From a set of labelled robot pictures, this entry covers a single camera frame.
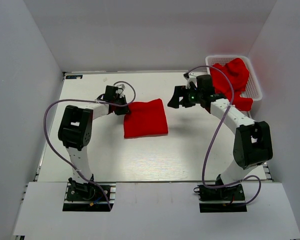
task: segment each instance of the wall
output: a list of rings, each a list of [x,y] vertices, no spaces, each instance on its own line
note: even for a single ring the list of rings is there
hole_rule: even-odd
[[[270,124],[270,171],[283,183],[300,229],[300,0],[277,1],[249,57],[263,89],[253,116]]]
[[[24,0],[62,71],[185,70],[247,55],[276,0]]]
[[[11,239],[62,73],[22,0],[0,0],[0,240]]]

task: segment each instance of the table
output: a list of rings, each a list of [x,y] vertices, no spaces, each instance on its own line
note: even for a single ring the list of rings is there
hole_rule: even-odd
[[[94,100],[104,93],[106,85],[127,81],[136,90],[136,101],[162,99],[168,123],[168,135],[124,139],[124,116],[110,114],[93,121],[88,145],[89,165],[97,182],[192,182],[200,181],[204,157],[219,120],[200,106],[174,109],[167,107],[174,87],[185,85],[181,72],[136,72],[84,74],[82,79],[65,79],[60,99]],[[127,101],[133,97],[126,86]],[[67,105],[57,106],[49,138],[67,159],[68,153],[58,140],[58,129]],[[207,167],[206,180],[214,181],[233,160],[233,133],[223,125],[214,142]],[[263,167],[251,174],[266,179]],[[71,167],[46,147],[38,182],[66,182]]]

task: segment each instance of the folded red cloth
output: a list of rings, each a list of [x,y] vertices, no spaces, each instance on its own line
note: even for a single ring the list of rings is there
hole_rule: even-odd
[[[137,138],[168,133],[168,124],[161,99],[149,102],[133,102],[130,114],[124,116],[124,138]]]
[[[249,79],[249,71],[242,59],[235,58],[224,66],[217,63],[214,64],[213,67],[221,70],[229,78],[234,89],[234,100],[232,104],[241,111],[250,111],[253,103],[252,98],[240,96],[241,92],[246,90]],[[215,93],[224,94],[230,101],[232,97],[231,88],[225,77],[213,68],[210,69],[210,73]]]

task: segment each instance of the white basket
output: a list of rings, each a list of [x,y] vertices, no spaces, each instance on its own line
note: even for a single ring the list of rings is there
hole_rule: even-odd
[[[230,61],[236,58],[242,59],[242,61],[244,62],[246,68],[250,73],[248,82],[245,86],[245,91],[242,92],[241,96],[245,98],[252,98],[254,102],[260,101],[262,99],[261,89],[249,58],[240,55],[211,55],[205,58],[205,64],[209,66],[212,66],[214,64],[220,64],[224,66],[225,64],[229,63]],[[207,72],[208,74],[210,74],[210,69],[208,67],[207,67]]]

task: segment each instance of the red cloth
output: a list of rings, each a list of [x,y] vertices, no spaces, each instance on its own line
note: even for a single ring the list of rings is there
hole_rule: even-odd
[[[133,102],[130,114],[124,116],[124,138],[168,134],[168,124],[161,99],[149,102]]]
[[[241,92],[246,90],[246,85],[249,79],[249,71],[242,59],[233,59],[224,66],[217,63],[214,64],[213,67],[221,70],[232,83],[234,89],[234,100],[232,104],[241,111],[250,111],[253,103],[252,98],[240,96]],[[230,101],[232,97],[231,89],[225,77],[213,68],[210,69],[210,73],[215,93],[224,94]]]

